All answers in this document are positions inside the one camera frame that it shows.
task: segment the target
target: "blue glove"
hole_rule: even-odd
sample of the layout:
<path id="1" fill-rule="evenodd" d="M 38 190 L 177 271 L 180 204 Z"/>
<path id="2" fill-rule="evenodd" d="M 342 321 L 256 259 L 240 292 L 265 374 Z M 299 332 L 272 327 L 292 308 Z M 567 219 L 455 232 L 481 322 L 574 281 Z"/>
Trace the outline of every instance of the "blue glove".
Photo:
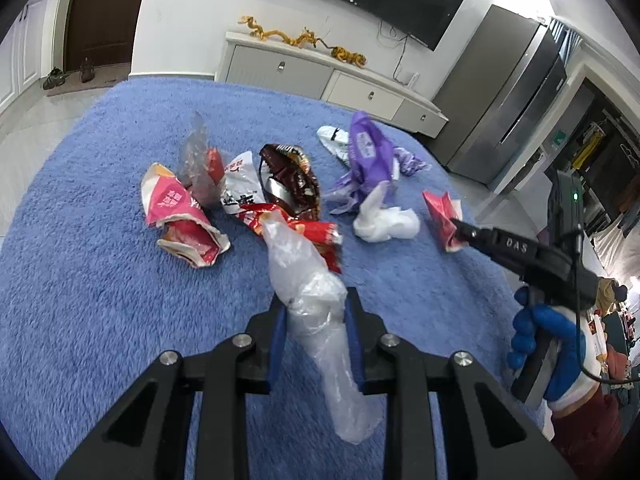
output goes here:
<path id="1" fill-rule="evenodd" d="M 515 299 L 521 305 L 526 305 L 529 289 L 523 287 L 518 290 Z M 536 349 L 534 335 L 537 328 L 547 330 L 561 341 L 556 369 L 551 375 L 544 395 L 551 410 L 564 410 L 565 407 L 577 402 L 591 391 L 595 381 L 583 374 L 578 366 L 575 312 L 564 306 L 551 308 L 545 304 L 539 304 L 519 311 L 513 318 L 513 327 L 516 329 L 516 334 L 511 339 L 513 351 L 507 354 L 507 364 L 514 370 L 522 368 L 527 356 Z M 582 363 L 588 371 L 599 376 L 600 363 L 596 359 L 593 336 L 584 317 L 581 317 L 580 328 Z"/>

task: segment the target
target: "golden dragon figurine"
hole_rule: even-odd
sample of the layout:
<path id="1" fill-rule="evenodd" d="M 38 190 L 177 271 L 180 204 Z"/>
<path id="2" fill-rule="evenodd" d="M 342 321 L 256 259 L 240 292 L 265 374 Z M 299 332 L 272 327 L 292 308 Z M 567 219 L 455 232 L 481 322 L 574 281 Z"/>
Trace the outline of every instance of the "golden dragon figurine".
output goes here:
<path id="1" fill-rule="evenodd" d="M 277 30 L 276 28 L 273 30 L 265 30 L 261 25 L 258 25 L 255 22 L 253 16 L 242 16 L 240 21 L 238 22 L 240 25 L 246 23 L 247 27 L 252 29 L 250 35 L 256 38 L 260 38 L 261 41 L 265 41 L 270 36 L 280 36 L 282 38 L 282 42 L 286 44 L 290 44 L 292 46 L 296 46 L 298 48 L 302 48 L 305 43 L 311 44 L 316 48 L 316 44 L 318 41 L 322 43 L 325 47 L 331 50 L 331 56 L 335 57 L 338 61 L 351 63 L 359 68 L 364 68 L 367 63 L 367 58 L 364 54 L 360 54 L 358 52 L 349 52 L 343 46 L 329 46 L 327 45 L 322 38 L 316 38 L 316 34 L 305 27 L 305 30 L 295 39 L 291 39 L 281 30 Z"/>

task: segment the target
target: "doormat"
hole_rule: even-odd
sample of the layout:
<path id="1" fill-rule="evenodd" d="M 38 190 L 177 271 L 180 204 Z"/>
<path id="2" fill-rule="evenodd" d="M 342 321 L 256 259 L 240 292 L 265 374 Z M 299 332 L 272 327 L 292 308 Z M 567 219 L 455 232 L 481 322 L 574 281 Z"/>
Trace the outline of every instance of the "doormat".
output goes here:
<path id="1" fill-rule="evenodd" d="M 131 72 L 131 63 L 118 65 L 97 66 L 94 68 L 95 77 L 83 83 L 80 81 L 80 71 L 72 72 L 66 76 L 66 81 L 60 86 L 55 86 L 47 90 L 47 97 L 67 94 L 69 92 L 79 92 L 81 90 L 91 90 L 93 88 L 108 88 L 116 86 L 122 81 L 126 81 Z"/>

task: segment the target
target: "refrigerator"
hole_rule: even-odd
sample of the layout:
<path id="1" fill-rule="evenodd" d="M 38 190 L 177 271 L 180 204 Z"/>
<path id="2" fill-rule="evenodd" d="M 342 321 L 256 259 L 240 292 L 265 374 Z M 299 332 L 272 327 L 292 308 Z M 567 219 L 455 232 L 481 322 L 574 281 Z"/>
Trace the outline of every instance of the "refrigerator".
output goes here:
<path id="1" fill-rule="evenodd" d="M 434 98 L 449 118 L 427 148 L 489 187 L 532 135 L 566 79 L 549 29 L 491 6 Z"/>

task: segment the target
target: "brown door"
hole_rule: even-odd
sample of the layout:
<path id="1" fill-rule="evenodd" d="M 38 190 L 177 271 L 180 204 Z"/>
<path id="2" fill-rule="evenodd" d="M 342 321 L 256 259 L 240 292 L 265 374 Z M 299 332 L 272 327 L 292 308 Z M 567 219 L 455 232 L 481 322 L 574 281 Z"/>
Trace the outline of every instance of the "brown door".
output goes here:
<path id="1" fill-rule="evenodd" d="M 95 66 L 131 62 L 141 0 L 72 0 L 66 24 L 65 71 L 85 57 Z"/>

